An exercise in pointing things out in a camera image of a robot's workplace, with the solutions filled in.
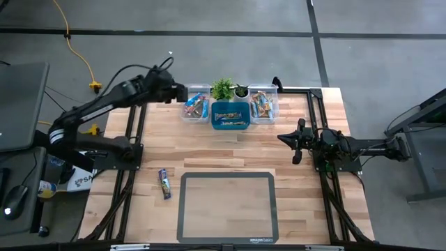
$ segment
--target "computer monitor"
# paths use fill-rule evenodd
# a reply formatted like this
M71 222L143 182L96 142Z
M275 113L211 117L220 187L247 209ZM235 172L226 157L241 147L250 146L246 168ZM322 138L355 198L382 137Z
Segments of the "computer monitor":
M0 66L0 152L32 145L48 70L48 63Z

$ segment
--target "potted plant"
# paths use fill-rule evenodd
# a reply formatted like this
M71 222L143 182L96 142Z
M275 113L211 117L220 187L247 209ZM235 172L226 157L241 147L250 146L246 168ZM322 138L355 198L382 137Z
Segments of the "potted plant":
M234 93L236 94L234 101L248 102L249 89L247 86L237 84L237 87L234 89Z
M212 96L214 99L230 101L234 96L234 92L231 90L231 79L219 79L213 82Z

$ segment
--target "gray floor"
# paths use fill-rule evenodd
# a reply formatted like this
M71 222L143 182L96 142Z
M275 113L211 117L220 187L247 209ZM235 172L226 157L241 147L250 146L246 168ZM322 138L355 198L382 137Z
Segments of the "gray floor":
M168 31L311 31L305 0L94 0L59 1L72 28ZM319 31L346 33L446 33L441 0L313 0ZM0 26L63 28L50 0L14 0L0 13ZM383 137L402 111L445 88L446 40L322 39L330 86L341 88L351 134ZM321 86L312 38L73 36L72 45L107 83L129 63L151 65L170 55L178 82L209 83L232 77L243 84L270 82ZM60 35L0 34L0 60L47 61L47 85L87 101L94 98L86 66ZM129 70L127 79L142 71ZM56 93L66 108L78 103ZM45 97L40 119L60 110ZM103 128L105 117L97 121ZM411 161L375 158L364 168L367 203L376 240L381 243L446 249L446 199L407 204L422 191ZM0 238L0 245L69 241L82 216L86 194L60 195L45 208L47 238Z

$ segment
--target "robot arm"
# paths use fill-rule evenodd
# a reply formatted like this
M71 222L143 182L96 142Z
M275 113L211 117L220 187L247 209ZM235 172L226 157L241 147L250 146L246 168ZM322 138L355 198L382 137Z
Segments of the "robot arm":
M131 145L124 136L115 139L94 137L78 133L78 127L116 108L141 106L148 102L170 103L187 100L187 89L175 83L165 68L154 66L147 76L138 75L121 82L103 96L80 107L62 113L49 129L49 142L52 145L63 144L70 148L113 151L119 155L131 153Z
M342 135L340 131L318 128L313 132L305 127L305 120L299 119L298 129L278 139L295 151L293 164L302 160L302 149L308 149L317 158L324 159L334 168L355 162L360 156L385 156L391 160L405 161L410 154L400 137L393 139L355 139Z

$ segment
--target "green plant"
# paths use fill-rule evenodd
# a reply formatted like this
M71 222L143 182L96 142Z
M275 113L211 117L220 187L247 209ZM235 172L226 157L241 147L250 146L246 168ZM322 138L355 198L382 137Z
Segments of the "green plant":
M244 98L244 97L248 96L248 88L246 86L241 86L241 85L237 84L236 94L240 98Z
M230 100L234 96L234 92L231 90L231 79L219 79L213 83L212 96L216 100Z

